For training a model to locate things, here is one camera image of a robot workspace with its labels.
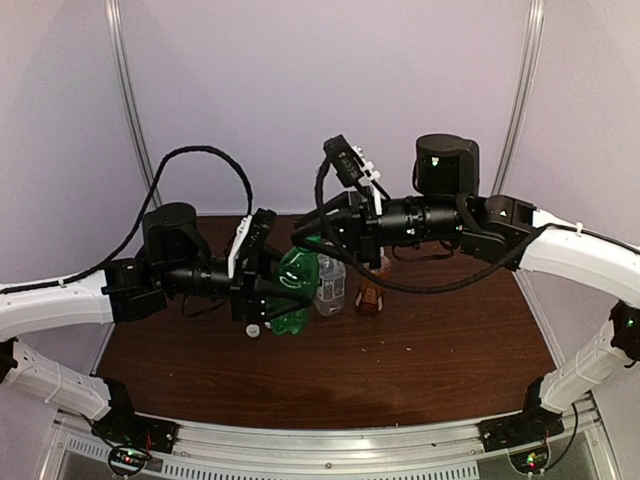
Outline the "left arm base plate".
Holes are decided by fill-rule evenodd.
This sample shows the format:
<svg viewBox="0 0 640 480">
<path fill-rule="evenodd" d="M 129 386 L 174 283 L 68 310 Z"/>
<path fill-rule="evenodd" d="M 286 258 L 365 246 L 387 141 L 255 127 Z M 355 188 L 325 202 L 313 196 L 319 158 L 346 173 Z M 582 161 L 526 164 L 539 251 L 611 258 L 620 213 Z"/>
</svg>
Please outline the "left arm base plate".
<svg viewBox="0 0 640 480">
<path fill-rule="evenodd" d="M 91 420 L 92 433 L 109 444 L 135 447 L 145 452 L 171 454 L 179 426 L 139 414 L 109 412 L 100 420 Z"/>
</svg>

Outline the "orange tea bottle red label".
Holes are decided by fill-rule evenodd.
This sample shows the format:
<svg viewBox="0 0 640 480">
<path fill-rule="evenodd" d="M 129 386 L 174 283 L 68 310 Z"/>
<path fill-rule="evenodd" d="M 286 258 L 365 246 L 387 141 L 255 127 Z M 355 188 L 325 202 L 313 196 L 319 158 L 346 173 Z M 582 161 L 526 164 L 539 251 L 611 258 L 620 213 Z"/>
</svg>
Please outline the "orange tea bottle red label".
<svg viewBox="0 0 640 480">
<path fill-rule="evenodd" d="M 391 270 L 391 262 L 386 255 L 385 249 L 380 248 L 380 267 L 367 269 L 383 280 L 388 280 Z M 362 277 L 358 286 L 357 294 L 354 300 L 356 313 L 361 316 L 374 316 L 379 314 L 384 308 L 384 299 L 386 288 L 382 287 L 368 278 Z"/>
</svg>

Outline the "clear water bottle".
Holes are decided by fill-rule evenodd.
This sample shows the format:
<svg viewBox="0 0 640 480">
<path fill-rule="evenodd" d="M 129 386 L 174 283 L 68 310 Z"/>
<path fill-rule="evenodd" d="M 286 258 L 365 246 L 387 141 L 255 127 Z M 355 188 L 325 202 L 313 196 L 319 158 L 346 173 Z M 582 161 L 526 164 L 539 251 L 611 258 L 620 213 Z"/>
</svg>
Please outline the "clear water bottle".
<svg viewBox="0 0 640 480">
<path fill-rule="evenodd" d="M 345 265 L 324 254 L 318 255 L 319 284 L 314 305 L 318 313 L 329 317 L 340 313 L 345 305 Z"/>
</svg>

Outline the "white bottle cap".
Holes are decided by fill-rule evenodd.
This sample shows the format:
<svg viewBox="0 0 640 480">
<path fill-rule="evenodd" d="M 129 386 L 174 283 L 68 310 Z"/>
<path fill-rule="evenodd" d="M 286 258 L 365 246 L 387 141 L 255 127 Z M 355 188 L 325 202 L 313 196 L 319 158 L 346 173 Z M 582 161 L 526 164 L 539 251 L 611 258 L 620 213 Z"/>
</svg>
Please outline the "white bottle cap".
<svg viewBox="0 0 640 480">
<path fill-rule="evenodd" d="M 258 338 L 261 334 L 261 328 L 258 324 L 248 324 L 245 328 L 245 333 L 249 338 Z"/>
</svg>

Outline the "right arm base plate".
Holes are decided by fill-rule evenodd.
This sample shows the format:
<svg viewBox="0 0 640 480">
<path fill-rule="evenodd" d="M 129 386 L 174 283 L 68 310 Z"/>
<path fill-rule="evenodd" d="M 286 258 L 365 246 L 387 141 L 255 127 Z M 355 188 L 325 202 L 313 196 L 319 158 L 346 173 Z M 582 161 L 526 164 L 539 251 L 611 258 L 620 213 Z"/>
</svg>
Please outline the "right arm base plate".
<svg viewBox="0 0 640 480">
<path fill-rule="evenodd" d="M 562 415 L 541 407 L 483 420 L 477 427 L 485 452 L 542 442 L 565 431 Z"/>
</svg>

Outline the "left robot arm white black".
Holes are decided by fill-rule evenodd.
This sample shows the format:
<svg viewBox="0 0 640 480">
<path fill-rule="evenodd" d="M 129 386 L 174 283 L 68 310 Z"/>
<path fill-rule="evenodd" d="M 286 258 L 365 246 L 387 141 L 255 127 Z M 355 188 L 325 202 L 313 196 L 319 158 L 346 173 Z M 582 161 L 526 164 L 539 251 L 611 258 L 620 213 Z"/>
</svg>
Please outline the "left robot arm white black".
<svg viewBox="0 0 640 480">
<path fill-rule="evenodd" d="M 142 320 L 177 295 L 227 300 L 235 320 L 274 323 L 311 303 L 271 277 L 272 263 L 281 258 L 265 243 L 275 219 L 264 209 L 243 218 L 228 256 L 215 257 L 198 231 L 195 208 L 169 203 L 143 216 L 143 245 L 135 257 L 108 261 L 91 273 L 2 287 L 2 385 L 102 423 L 123 444 L 137 442 L 144 424 L 123 384 L 63 366 L 20 335 Z"/>
</svg>

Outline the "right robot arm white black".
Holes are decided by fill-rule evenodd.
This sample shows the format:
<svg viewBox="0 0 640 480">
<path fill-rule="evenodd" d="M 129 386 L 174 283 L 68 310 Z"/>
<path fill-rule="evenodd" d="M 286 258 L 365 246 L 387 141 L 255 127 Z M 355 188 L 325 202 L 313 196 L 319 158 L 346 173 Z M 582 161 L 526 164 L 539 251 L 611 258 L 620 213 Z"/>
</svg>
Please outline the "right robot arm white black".
<svg viewBox="0 0 640 480">
<path fill-rule="evenodd" d="M 292 240 L 319 234 L 326 253 L 370 275 L 385 247 L 443 242 L 482 260 L 476 283 L 505 268 L 554 275 L 612 295 L 616 302 L 597 335 L 555 371 L 536 380 L 513 419 L 519 440 L 535 440 L 579 397 L 639 359 L 639 250 L 505 195 L 479 193 L 480 149 L 471 139 L 426 134 L 416 142 L 414 194 L 391 199 L 357 148 L 327 140 L 314 188 L 316 207 Z"/>
</svg>

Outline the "green plastic bottle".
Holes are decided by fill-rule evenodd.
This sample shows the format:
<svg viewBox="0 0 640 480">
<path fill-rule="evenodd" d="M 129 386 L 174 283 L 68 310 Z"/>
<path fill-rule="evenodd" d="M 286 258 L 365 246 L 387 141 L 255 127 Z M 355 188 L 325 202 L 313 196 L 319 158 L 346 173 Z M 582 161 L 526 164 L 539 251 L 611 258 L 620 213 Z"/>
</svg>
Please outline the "green plastic bottle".
<svg viewBox="0 0 640 480">
<path fill-rule="evenodd" d="M 292 247 L 284 254 L 275 270 L 275 280 L 290 293 L 312 301 L 319 285 L 318 253 L 300 246 Z M 311 317 L 310 307 L 304 307 L 281 315 L 271 321 L 275 335 L 298 335 Z"/>
</svg>

